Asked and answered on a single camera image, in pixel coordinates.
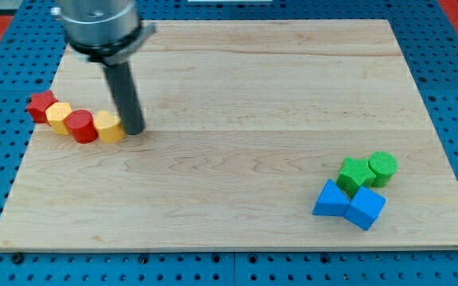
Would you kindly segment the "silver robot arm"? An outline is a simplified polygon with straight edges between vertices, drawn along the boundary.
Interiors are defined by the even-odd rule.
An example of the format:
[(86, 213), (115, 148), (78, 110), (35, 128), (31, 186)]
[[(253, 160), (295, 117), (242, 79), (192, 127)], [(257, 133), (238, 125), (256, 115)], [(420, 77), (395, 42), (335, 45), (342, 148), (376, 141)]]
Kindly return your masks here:
[(51, 15), (75, 51), (105, 66), (127, 62), (157, 31), (141, 22), (135, 0), (56, 0)]

